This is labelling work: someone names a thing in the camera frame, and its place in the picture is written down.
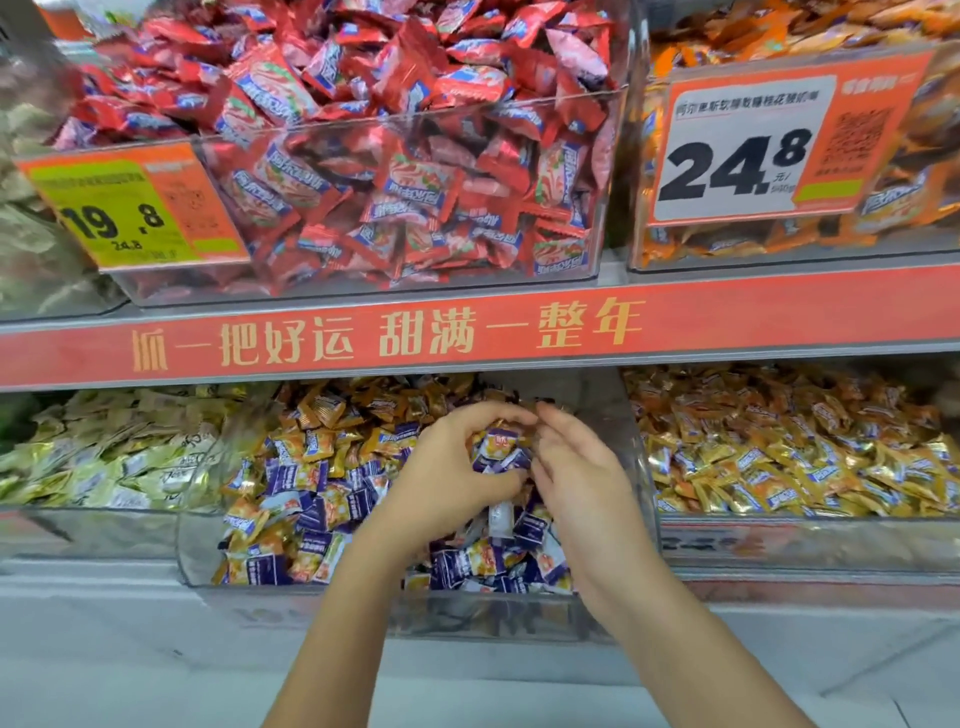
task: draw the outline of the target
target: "red shelf banner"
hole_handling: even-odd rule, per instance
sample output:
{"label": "red shelf banner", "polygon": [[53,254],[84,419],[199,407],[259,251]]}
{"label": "red shelf banner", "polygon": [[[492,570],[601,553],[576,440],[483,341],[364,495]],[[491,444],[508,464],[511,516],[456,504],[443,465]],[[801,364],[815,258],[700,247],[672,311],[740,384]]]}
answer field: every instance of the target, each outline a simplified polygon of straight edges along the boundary
{"label": "red shelf banner", "polygon": [[0,388],[960,339],[958,285],[951,264],[0,328]]}

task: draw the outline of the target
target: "yellow price label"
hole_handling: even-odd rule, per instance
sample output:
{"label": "yellow price label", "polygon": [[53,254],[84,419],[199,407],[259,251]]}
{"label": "yellow price label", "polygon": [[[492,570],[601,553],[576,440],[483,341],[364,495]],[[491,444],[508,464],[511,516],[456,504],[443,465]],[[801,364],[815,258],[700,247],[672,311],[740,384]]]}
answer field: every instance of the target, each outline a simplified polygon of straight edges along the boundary
{"label": "yellow price label", "polygon": [[18,165],[101,270],[250,259],[189,143]]}

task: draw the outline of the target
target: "left hand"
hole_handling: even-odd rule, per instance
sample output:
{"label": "left hand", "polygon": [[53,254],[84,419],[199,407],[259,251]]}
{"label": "left hand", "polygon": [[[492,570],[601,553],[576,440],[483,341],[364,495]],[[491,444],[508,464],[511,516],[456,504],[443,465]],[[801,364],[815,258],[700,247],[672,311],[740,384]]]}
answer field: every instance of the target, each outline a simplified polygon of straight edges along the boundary
{"label": "left hand", "polygon": [[537,415],[516,404],[482,401],[460,407],[420,434],[417,447],[369,521],[390,533],[391,544],[416,553],[447,536],[489,505],[520,492],[527,471],[476,473],[467,439],[497,420],[535,425]]}

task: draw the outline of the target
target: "shelf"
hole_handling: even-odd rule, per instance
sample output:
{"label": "shelf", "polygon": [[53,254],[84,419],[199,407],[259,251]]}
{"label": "shelf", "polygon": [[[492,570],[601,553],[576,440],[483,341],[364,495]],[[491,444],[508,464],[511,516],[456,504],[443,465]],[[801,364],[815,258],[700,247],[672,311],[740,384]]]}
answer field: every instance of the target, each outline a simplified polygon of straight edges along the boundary
{"label": "shelf", "polygon": [[0,325],[0,390],[960,350],[960,251]]}

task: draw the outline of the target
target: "right hand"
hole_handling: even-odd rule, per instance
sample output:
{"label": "right hand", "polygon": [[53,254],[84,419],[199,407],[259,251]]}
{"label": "right hand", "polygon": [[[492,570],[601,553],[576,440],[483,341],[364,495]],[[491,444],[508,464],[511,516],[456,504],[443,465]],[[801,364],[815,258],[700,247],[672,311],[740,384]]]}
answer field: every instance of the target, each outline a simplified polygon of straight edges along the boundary
{"label": "right hand", "polygon": [[630,479],[613,451],[584,423],[539,402],[531,472],[553,515],[581,598],[617,637],[618,617],[644,573],[661,563]]}

